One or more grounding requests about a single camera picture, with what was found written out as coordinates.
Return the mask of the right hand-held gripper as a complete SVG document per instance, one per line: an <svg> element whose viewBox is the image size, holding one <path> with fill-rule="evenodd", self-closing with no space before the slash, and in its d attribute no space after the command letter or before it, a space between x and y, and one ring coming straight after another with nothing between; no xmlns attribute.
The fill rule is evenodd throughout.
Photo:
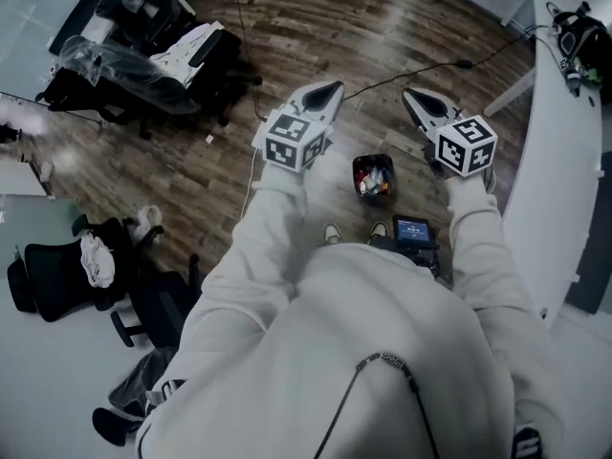
<svg viewBox="0 0 612 459"><path fill-rule="evenodd" d="M447 169L469 177L492 165L497 135L481 116L469 116L450 98L423 88L405 88L403 103L426 136L424 157L436 174Z"/></svg>

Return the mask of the person's right forearm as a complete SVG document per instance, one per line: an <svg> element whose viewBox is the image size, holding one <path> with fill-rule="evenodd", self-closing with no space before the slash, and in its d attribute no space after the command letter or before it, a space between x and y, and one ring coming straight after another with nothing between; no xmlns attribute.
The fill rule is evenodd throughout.
<svg viewBox="0 0 612 459"><path fill-rule="evenodd" d="M504 238L496 199L480 176L445 180L451 213L453 290L474 310L534 311Z"/></svg>

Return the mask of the black headset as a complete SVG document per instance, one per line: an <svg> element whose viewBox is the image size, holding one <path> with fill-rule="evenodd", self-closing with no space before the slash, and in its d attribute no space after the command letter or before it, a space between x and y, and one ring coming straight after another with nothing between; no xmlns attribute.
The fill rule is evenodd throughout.
<svg viewBox="0 0 612 459"><path fill-rule="evenodd" d="M587 69L603 66L612 55L612 37L601 21L582 11L560 11L553 18L557 47L568 61L576 58Z"/></svg>

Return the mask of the black chair with white garment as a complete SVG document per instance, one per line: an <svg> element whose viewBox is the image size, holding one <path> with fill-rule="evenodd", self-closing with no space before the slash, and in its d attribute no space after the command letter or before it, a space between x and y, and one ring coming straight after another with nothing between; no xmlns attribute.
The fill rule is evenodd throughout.
<svg viewBox="0 0 612 459"><path fill-rule="evenodd" d="M243 50L241 38L221 23L196 23L149 60L183 87L186 98L225 127L231 107L263 82Z"/></svg>

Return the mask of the dark desk partition panel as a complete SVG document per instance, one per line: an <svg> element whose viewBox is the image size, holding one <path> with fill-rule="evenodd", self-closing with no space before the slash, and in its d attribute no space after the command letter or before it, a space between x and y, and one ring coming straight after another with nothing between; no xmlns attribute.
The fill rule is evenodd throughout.
<svg viewBox="0 0 612 459"><path fill-rule="evenodd" d="M591 315L599 310L612 275L612 151L602 154L601 167L604 176L579 265L578 307Z"/></svg>

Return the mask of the person's left forearm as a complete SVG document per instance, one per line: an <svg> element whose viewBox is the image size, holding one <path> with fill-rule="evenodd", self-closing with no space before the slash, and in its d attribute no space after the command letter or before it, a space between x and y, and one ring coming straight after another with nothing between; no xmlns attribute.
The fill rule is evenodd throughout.
<svg viewBox="0 0 612 459"><path fill-rule="evenodd" d="M293 284L286 270L305 217L303 176L266 164L252 188L254 195L233 231L229 250L203 283L203 299L210 308L264 313L286 306L291 298Z"/></svg>

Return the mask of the crumpled white cloth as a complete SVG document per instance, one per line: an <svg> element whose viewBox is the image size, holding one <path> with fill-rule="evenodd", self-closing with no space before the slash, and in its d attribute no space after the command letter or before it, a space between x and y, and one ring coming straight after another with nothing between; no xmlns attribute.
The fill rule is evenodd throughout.
<svg viewBox="0 0 612 459"><path fill-rule="evenodd" d="M86 233L80 238L80 249L80 263L89 284L94 288L109 288L115 278L112 251L92 233Z"/></svg>

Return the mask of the white curved desk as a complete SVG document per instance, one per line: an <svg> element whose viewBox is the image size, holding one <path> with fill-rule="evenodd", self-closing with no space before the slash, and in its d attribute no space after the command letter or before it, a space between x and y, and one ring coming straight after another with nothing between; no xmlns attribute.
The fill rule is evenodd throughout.
<svg viewBox="0 0 612 459"><path fill-rule="evenodd" d="M541 321L552 325L572 283L589 237L601 172L601 101L582 88L574 96L559 68L557 43L548 28L548 4L533 0L535 66L484 110L491 117L523 91L533 100L503 230L517 270Z"/></svg>

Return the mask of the small black trash bin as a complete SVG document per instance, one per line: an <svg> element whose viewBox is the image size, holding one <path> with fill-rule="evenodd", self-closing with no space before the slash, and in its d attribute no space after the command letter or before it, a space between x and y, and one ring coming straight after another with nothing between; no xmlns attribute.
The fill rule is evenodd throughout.
<svg viewBox="0 0 612 459"><path fill-rule="evenodd" d="M395 167L387 154L356 157L352 162L352 176L355 191L365 202L387 202L396 195Z"/></svg>

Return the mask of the person's torso in pale hoodie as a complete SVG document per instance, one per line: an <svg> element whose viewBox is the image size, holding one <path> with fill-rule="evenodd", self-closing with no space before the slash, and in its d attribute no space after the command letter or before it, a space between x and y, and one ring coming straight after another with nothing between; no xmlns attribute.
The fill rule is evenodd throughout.
<svg viewBox="0 0 612 459"><path fill-rule="evenodd" d="M137 459L561 459L554 349L535 311L474 310L409 260L314 252L264 313L202 295Z"/></svg>

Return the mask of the black mesh office chair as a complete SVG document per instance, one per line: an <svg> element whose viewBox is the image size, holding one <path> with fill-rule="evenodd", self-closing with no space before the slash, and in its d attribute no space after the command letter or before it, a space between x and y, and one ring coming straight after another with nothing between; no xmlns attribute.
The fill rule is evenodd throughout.
<svg viewBox="0 0 612 459"><path fill-rule="evenodd" d="M7 279L16 309L37 313L47 322L57 321L74 310L93 305L110 314L123 343L145 335L157 347L176 347L186 317L200 297L202 281L199 258L192 254L188 276L162 272L146 251L164 233L161 225L136 235L133 218L111 218L101 224L80 215L72 225L75 241L59 246L30 244L16 251L7 268ZM92 233L112 251L115 278L109 288L89 284L80 257L80 238Z"/></svg>

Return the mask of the black chest-mounted screen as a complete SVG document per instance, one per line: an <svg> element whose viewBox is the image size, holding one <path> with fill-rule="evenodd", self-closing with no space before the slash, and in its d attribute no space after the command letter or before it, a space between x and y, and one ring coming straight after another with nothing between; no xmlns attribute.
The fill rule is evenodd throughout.
<svg viewBox="0 0 612 459"><path fill-rule="evenodd" d="M428 220L394 214L393 231L395 246L400 254L419 266L432 269L436 265L439 246Z"/></svg>

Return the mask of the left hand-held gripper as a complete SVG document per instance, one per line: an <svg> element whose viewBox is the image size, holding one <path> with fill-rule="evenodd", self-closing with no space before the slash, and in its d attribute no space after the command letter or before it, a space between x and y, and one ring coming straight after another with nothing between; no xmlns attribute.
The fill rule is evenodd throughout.
<svg viewBox="0 0 612 459"><path fill-rule="evenodd" d="M261 123L263 159L293 172L309 167L324 152L343 99L344 84L339 80L295 89Z"/></svg>

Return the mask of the plastic-wrapped black chair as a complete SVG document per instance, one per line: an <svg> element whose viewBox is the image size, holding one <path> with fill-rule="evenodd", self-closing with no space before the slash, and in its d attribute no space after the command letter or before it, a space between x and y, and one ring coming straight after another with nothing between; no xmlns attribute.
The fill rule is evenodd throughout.
<svg viewBox="0 0 612 459"><path fill-rule="evenodd" d="M81 35L65 41L47 88L35 100L53 112L95 112L117 125L138 120L144 139L150 120L200 111L186 87L148 57Z"/></svg>

